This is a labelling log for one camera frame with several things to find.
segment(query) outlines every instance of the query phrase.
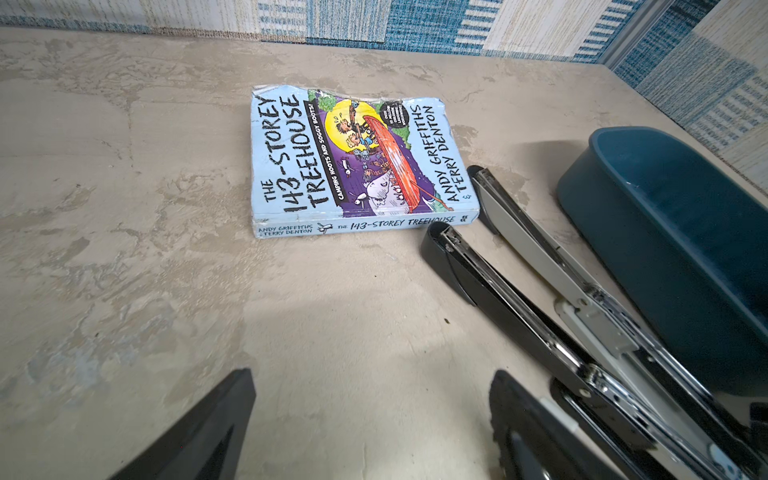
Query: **wall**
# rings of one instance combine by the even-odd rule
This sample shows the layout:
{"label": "wall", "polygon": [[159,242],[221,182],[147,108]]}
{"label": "wall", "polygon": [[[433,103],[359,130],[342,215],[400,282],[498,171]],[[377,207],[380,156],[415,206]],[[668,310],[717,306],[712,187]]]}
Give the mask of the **wall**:
{"label": "wall", "polygon": [[6,0],[0,25],[595,63],[645,0]]}
{"label": "wall", "polygon": [[766,0],[676,0],[614,71],[768,191]]}

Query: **book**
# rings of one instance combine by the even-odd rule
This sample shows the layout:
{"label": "book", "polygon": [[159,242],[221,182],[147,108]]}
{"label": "book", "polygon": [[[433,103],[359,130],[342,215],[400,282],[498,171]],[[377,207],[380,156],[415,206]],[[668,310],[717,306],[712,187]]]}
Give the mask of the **book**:
{"label": "book", "polygon": [[438,98],[253,89],[253,232],[291,237],[470,223],[480,205]]}

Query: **blue plastic bin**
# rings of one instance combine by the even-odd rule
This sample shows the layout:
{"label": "blue plastic bin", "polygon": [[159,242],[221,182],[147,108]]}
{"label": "blue plastic bin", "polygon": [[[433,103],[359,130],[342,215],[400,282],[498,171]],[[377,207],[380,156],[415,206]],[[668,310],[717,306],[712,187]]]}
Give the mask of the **blue plastic bin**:
{"label": "blue plastic bin", "polygon": [[702,383],[768,392],[768,210],[693,148],[648,127],[595,131],[557,192]]}

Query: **beige countertop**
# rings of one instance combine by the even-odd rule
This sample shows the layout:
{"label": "beige countertop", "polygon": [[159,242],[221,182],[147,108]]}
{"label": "beige countertop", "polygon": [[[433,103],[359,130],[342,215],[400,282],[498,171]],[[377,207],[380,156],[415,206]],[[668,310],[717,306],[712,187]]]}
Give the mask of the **beige countertop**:
{"label": "beige countertop", "polygon": [[[440,97],[465,164],[614,292],[558,178],[599,127],[695,144],[600,65],[0,28],[4,478],[106,478],[241,366],[238,478],[499,478],[494,371],[536,396],[548,375],[422,261],[424,230],[253,237],[250,87],[283,83]],[[554,316],[503,240],[459,231]]]}

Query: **cartoon boat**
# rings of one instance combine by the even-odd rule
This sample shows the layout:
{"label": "cartoon boat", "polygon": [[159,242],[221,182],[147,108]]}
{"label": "cartoon boat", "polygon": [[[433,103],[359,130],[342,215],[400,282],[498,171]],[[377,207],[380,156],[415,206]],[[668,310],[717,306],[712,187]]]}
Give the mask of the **cartoon boat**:
{"label": "cartoon boat", "polygon": [[419,193],[419,185],[416,183],[416,175],[413,174],[411,166],[408,164],[406,156],[400,151],[400,147],[397,141],[389,133],[389,129],[375,117],[370,115],[363,115],[362,118],[366,121],[368,126],[376,136],[376,140],[381,148],[381,152],[384,153],[389,166],[395,173],[397,183],[400,184],[400,190],[406,203],[408,204],[408,213],[412,213],[421,202],[421,194]]}

